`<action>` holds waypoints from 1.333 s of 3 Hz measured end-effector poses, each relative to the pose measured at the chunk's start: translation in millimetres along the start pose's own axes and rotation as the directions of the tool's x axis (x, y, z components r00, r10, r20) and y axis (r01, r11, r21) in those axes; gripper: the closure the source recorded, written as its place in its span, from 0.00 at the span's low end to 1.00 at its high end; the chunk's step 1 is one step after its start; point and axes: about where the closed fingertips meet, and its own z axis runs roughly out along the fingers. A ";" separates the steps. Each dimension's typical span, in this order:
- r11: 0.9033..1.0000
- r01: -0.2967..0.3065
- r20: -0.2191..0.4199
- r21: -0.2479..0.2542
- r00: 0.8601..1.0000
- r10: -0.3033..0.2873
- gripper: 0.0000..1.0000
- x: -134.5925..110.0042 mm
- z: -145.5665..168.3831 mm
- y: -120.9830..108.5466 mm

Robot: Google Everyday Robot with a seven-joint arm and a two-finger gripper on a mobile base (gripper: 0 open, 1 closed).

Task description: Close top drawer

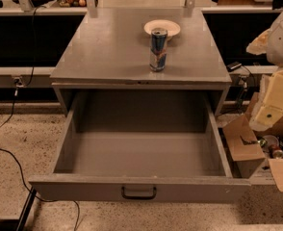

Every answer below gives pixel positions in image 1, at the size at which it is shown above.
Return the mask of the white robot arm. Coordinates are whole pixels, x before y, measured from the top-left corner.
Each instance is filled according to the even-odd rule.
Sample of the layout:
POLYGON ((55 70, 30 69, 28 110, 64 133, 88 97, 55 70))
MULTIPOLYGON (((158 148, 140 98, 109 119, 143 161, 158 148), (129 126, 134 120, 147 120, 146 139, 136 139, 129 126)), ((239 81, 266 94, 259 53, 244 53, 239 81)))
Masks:
POLYGON ((266 131, 283 116, 283 11, 248 45, 246 51, 253 55, 265 53, 268 62, 277 66, 265 92, 259 95, 249 121, 253 130, 266 131))

